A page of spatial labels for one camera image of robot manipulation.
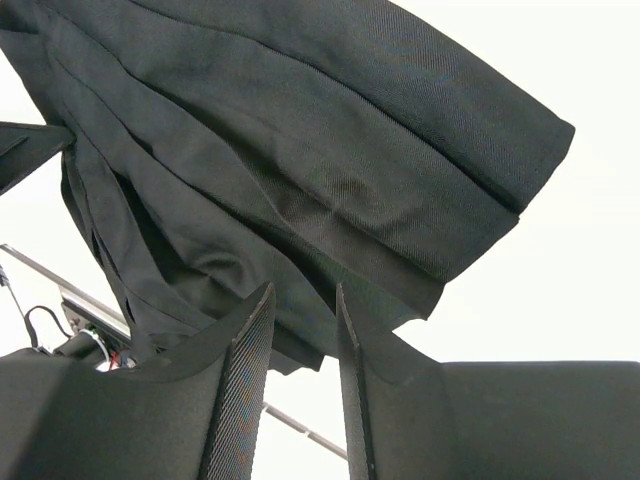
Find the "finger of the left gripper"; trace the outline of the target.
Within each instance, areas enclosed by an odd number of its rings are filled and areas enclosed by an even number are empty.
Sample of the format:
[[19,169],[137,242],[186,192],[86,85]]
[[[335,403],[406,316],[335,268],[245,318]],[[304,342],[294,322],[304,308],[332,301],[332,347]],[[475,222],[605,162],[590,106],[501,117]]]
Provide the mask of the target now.
[[1,122],[1,194],[75,141],[73,133],[55,125]]

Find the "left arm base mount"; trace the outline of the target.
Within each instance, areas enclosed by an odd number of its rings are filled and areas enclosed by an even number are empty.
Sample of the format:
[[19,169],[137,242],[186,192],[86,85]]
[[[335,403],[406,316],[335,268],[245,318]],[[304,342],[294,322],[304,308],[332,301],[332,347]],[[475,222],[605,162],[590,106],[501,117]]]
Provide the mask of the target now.
[[[33,350],[47,356],[80,361],[96,370],[100,370],[104,365],[107,365],[107,371],[134,369],[138,366],[138,361],[131,354],[128,333],[83,307],[63,302],[62,309],[73,331],[72,334],[64,330],[54,311],[43,305],[36,305],[23,315]],[[45,311],[51,316],[57,328],[66,337],[65,342],[54,349],[48,349],[39,341],[31,321],[32,313],[36,310]]]

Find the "black pleated skirt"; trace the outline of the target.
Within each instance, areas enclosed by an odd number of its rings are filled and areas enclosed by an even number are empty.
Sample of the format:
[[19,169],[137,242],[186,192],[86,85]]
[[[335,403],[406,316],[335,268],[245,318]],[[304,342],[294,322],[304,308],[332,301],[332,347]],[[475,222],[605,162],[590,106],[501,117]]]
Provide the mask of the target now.
[[276,290],[272,367],[394,329],[512,230],[574,127],[389,1],[5,1],[1,49],[75,136],[62,196],[144,361]]

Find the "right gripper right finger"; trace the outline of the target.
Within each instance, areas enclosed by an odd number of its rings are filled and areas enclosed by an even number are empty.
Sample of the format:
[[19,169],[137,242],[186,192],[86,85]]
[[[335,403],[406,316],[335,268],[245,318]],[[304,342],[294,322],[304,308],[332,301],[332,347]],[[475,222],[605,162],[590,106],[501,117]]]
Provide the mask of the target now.
[[438,362],[344,286],[337,339],[354,479],[635,479],[635,361]]

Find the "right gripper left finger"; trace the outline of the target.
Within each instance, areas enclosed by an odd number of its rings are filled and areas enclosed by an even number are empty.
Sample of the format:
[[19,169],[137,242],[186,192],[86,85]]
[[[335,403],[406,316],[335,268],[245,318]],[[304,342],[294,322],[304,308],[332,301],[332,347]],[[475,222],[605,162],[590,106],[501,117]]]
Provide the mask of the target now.
[[274,334],[275,289],[133,368],[28,349],[1,360],[5,479],[247,479]]

